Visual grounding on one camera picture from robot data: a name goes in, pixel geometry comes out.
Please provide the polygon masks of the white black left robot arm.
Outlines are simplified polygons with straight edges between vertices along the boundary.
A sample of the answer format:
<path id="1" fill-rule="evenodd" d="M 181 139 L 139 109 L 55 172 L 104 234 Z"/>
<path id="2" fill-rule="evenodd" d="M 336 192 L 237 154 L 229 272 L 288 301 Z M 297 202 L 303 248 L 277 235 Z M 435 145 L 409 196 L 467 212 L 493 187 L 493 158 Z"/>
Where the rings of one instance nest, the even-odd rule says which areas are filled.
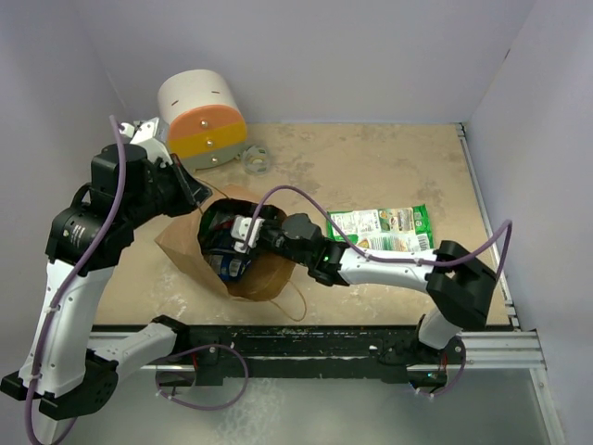
<path id="1" fill-rule="evenodd" d="M 212 195 L 176 155 L 149 156 L 139 146 L 106 146 L 91 180 L 52 221 L 43 312 L 29 357 L 1 382 L 18 401 L 39 401 L 56 421 L 99 411 L 117 384 L 152 361 L 187 359 L 187 327 L 161 315 L 118 343 L 88 346 L 96 311 L 134 231 L 152 219 L 198 209 Z"/>

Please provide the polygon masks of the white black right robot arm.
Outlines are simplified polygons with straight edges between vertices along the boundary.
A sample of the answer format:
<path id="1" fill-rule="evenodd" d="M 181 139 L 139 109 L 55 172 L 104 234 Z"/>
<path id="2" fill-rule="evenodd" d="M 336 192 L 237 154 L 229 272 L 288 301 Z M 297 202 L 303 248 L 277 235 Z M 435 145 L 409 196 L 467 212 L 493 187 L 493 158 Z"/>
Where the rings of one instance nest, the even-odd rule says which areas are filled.
<path id="1" fill-rule="evenodd" d="M 323 235 L 304 213 L 282 222 L 257 218 L 240 227 L 248 249 L 299 264 L 324 286 L 384 285 L 429 296 L 435 308 L 423 316 L 411 342 L 421 362 L 434 362 L 460 331 L 486 326 L 497 275 L 456 242 L 420 252 L 364 249 Z"/>

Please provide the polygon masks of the green white snack packet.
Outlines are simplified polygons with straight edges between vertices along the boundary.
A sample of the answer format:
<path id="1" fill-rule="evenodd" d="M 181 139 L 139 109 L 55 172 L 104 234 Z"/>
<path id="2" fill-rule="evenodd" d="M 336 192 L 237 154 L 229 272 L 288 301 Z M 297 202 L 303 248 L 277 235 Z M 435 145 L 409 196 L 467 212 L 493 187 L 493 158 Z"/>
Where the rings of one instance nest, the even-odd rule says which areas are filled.
<path id="1" fill-rule="evenodd" d="M 435 247 L 424 204 L 407 208 L 331 211 L 329 216 L 359 248 L 420 252 Z"/>

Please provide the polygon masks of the brown paper bag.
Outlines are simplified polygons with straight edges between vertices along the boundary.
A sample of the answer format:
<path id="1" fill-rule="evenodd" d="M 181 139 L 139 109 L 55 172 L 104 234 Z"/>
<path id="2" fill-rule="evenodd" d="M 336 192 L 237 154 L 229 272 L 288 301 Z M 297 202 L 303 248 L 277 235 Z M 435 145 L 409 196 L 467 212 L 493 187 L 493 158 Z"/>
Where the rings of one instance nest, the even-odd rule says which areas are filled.
<path id="1" fill-rule="evenodd" d="M 230 199 L 245 201 L 249 204 L 259 201 L 259 197 L 244 187 L 229 184 L 214 193 L 200 209 L 177 217 L 156 238 L 156 244 L 172 261 L 174 266 L 194 283 L 204 287 L 210 294 L 225 300 L 243 302 L 265 301 L 289 320 L 299 323 L 304 315 L 293 316 L 274 300 L 281 295 L 284 288 L 290 285 L 301 295 L 300 289 L 291 281 L 295 264 L 271 253 L 265 253 L 255 260 L 255 264 L 247 268 L 246 274 L 235 283 L 226 283 L 215 274 L 204 256 L 198 243 L 198 229 L 204 221 L 204 214 L 218 202 Z"/>

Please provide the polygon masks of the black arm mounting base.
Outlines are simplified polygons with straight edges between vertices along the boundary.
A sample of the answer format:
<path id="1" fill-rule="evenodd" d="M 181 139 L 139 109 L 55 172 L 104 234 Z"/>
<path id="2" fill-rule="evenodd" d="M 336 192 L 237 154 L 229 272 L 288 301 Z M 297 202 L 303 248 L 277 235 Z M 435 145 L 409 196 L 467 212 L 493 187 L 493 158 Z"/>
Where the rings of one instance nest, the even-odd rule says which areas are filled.
<path id="1" fill-rule="evenodd" d="M 461 339 L 433 350 L 416 334 L 401 325 L 191 325 L 159 363 L 187 366 L 199 386 L 244 376 L 445 386 L 446 366 L 465 361 Z"/>

